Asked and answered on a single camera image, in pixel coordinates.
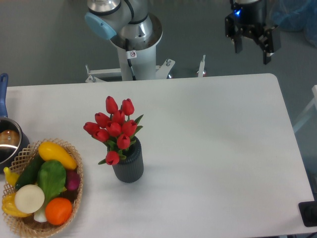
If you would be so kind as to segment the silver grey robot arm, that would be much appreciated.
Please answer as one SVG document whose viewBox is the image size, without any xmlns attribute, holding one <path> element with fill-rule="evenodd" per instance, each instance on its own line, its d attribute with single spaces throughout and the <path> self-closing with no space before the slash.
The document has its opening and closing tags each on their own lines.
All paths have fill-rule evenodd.
<svg viewBox="0 0 317 238">
<path fill-rule="evenodd" d="M 89 0 L 85 21 L 97 36 L 110 40 L 116 47 L 120 67 L 87 70 L 87 82 L 121 77 L 123 81 L 167 79 L 175 61 L 156 64 L 157 44 L 163 34 L 159 19 L 149 13 L 145 0 Z M 263 63 L 280 49 L 277 25 L 266 25 L 265 0 L 232 0 L 231 13 L 225 18 L 225 35 L 242 51 L 242 38 L 253 40 L 263 52 Z"/>
</svg>

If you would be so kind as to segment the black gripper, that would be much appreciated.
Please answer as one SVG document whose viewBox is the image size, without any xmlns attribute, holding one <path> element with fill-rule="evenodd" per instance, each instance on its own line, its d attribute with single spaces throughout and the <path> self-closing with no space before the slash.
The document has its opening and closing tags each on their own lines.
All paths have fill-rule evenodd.
<svg viewBox="0 0 317 238">
<path fill-rule="evenodd" d="M 274 25 L 264 30 L 266 1 L 233 1 L 232 10 L 225 18 L 225 35 L 230 38 L 238 54 L 242 51 L 242 36 L 252 39 L 263 52 L 263 64 L 281 48 L 280 28 Z"/>
</svg>

